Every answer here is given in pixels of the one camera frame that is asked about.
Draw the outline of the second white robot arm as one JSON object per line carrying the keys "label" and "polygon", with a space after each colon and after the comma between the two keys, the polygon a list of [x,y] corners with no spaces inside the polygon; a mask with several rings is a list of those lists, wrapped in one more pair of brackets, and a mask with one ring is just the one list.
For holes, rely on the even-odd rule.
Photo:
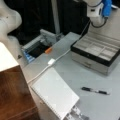
{"label": "second white robot arm", "polygon": [[[95,28],[104,26],[111,13],[112,0],[84,0],[87,3],[87,16]],[[8,34],[22,24],[21,15],[0,0],[0,41],[8,48],[15,59],[22,55],[19,45],[13,44]]]}

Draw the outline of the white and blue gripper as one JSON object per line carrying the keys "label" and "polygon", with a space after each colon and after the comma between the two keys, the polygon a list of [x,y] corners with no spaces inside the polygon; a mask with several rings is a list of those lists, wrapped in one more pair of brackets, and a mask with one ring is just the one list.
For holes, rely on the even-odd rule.
{"label": "white and blue gripper", "polygon": [[112,0],[86,0],[87,16],[90,18],[109,17]]}

